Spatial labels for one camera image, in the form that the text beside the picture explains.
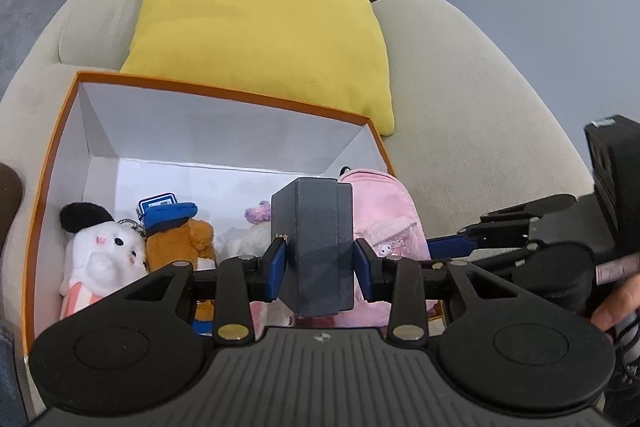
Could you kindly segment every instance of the blue jeans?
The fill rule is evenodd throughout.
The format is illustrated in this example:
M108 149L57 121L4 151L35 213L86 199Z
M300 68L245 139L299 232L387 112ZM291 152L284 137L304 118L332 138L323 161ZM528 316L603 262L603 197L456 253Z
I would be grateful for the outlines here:
M24 425L27 413L15 372L14 334L0 323L0 427Z

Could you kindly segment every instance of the open cardboard box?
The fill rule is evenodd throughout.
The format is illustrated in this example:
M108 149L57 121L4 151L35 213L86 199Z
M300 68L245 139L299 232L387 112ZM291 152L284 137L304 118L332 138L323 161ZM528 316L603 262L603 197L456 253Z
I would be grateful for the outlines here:
M251 225L246 208L299 176L337 178L343 166L393 174L371 121L340 110L246 92L120 74L80 72L49 144L31 219L23 288L25 353L60 317L74 201L136 219L140 200L193 201L216 247Z

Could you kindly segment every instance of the yellow pillow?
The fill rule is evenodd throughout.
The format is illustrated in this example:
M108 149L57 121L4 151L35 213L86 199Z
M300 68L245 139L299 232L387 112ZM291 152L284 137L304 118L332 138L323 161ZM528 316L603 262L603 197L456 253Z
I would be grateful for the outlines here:
M122 73L334 107L394 130L367 0L144 0Z

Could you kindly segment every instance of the beige sofa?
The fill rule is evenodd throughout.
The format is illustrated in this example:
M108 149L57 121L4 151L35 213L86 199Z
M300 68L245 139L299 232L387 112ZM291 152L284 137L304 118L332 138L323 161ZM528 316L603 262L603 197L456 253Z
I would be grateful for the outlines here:
M0 161L24 181L2 254L2 316L20 324L27 232L47 145L76 71L118 70L142 0L68 0L0 103ZM555 192L590 192L584 163L500 50L444 0L379 0L396 132L385 145L427 237ZM24 365L21 368L24 379ZM42 404L34 394L35 410Z

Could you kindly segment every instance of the pink backpack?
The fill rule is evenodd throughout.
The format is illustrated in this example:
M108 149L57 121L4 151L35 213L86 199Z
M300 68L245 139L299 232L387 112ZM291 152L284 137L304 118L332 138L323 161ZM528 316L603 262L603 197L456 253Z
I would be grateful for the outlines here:
M430 259L427 240L414 201L398 180L385 172L348 171L341 182L353 186L353 238L363 237L379 257L398 254L417 261ZM427 301L432 307L435 301ZM335 315L338 328L384 327L391 304L368 303L355 282L353 310Z

